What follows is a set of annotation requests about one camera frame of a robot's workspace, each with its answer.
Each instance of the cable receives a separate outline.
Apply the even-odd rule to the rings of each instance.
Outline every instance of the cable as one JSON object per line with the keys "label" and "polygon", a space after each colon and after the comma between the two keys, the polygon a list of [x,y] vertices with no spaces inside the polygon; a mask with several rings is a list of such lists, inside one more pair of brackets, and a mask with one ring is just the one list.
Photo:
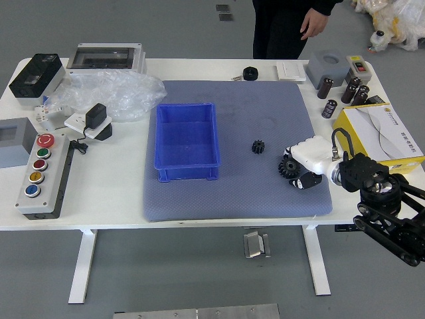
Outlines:
{"label": "cable", "polygon": [[83,131],[82,131],[82,133],[83,133],[83,135],[84,135],[84,137],[83,138],[78,138],[77,140],[73,140],[73,141],[71,141],[71,147],[74,149],[74,150],[78,150],[78,151],[80,151],[80,153],[81,154],[85,154],[86,152],[87,152],[87,149],[88,149],[88,145],[87,144],[85,144],[85,143],[80,143],[80,141],[81,140],[84,140],[87,136],[86,136],[86,129],[87,129],[87,126],[83,129]]}
{"label": "cable", "polygon": [[350,136],[349,132],[347,132],[343,128],[335,128],[334,131],[332,132],[332,149],[337,150],[337,144],[335,142],[335,135],[336,135],[337,132],[341,132],[342,134],[344,134],[344,136],[346,137],[346,139],[348,141],[348,147],[350,149],[350,154],[351,154],[351,156],[354,157],[355,154],[354,154],[353,141],[351,141],[351,136]]}

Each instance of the table leg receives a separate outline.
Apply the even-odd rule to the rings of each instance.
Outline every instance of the table leg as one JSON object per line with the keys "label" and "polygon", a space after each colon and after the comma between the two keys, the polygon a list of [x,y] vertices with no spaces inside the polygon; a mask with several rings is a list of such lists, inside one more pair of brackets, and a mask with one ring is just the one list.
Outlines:
{"label": "table leg", "polygon": [[90,267],[92,266],[92,257],[94,245],[96,243],[96,229],[82,229],[82,238],[80,252],[78,253],[75,266],[74,279],[72,280],[71,292],[69,295],[69,304],[83,304],[86,298],[86,289]]}
{"label": "table leg", "polygon": [[314,290],[317,296],[331,294],[327,281],[325,263],[321,255],[319,238],[316,231],[317,225],[304,225],[303,233],[305,245],[307,246],[308,260],[310,262],[311,275],[313,277]]}

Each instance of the metal bracket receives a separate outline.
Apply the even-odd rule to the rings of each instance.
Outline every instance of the metal bracket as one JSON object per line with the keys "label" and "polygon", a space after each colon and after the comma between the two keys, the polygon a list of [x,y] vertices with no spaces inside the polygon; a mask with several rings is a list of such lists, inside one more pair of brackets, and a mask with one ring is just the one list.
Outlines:
{"label": "metal bracket", "polygon": [[113,319],[279,319],[277,304],[256,304],[251,306],[231,306],[164,310],[151,312],[116,312]]}
{"label": "metal bracket", "polygon": [[268,235],[259,235],[257,231],[244,235],[245,257],[254,258],[261,254],[270,257],[270,244]]}

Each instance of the capacitor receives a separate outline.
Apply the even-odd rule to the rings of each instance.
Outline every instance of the capacitor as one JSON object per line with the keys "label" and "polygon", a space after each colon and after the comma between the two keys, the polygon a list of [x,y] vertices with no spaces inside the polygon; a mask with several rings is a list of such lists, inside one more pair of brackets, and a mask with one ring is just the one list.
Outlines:
{"label": "capacitor", "polygon": [[354,95],[354,99],[356,99],[356,96],[359,95],[361,92],[368,94],[369,93],[369,87],[366,86],[366,85],[360,85],[359,89],[357,90],[357,93]]}
{"label": "capacitor", "polygon": [[356,89],[357,87],[355,85],[347,85],[347,88],[345,89],[345,92],[341,97],[341,102],[346,104],[350,103],[354,95],[356,94]]}
{"label": "capacitor", "polygon": [[351,78],[350,82],[348,83],[347,87],[349,87],[350,85],[354,85],[355,88],[358,88],[359,85],[361,83],[360,78],[358,78],[357,76],[354,76],[353,78]]}
{"label": "capacitor", "polygon": [[365,92],[365,93],[369,93],[371,89],[367,86],[367,85],[360,85],[359,86],[359,92]]}
{"label": "capacitor", "polygon": [[367,99],[366,92],[357,93],[354,96],[354,100],[353,100],[353,103],[351,103],[351,106],[363,105],[365,104],[366,99]]}
{"label": "capacitor", "polygon": [[323,109],[323,112],[321,113],[321,115],[324,118],[331,118],[333,112],[335,111],[335,109],[337,108],[338,103],[335,100],[328,100],[325,108]]}
{"label": "capacitor", "polygon": [[331,90],[332,85],[333,85],[333,80],[331,78],[324,78],[323,82],[321,83],[319,92],[317,92],[317,97],[321,99],[325,99],[327,94]]}

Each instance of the gray floor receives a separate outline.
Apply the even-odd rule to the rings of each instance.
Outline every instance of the gray floor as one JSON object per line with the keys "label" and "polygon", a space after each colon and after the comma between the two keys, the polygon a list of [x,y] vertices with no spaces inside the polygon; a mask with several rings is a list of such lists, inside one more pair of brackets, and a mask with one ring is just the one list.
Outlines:
{"label": "gray floor", "polygon": [[[229,4],[234,22],[218,20]],[[0,88],[35,53],[78,43],[141,42],[147,58],[250,58],[245,1],[1,1]],[[338,48],[372,63],[398,115],[425,150],[423,61],[390,46],[366,51],[368,15],[336,6],[312,51]],[[409,267],[362,233],[318,227],[331,296],[314,295],[300,227],[270,227],[272,258],[248,260],[242,228],[100,231],[84,305],[68,305],[81,233],[0,232],[0,318],[111,318],[114,312],[277,303],[281,318],[422,318],[425,268]]]}

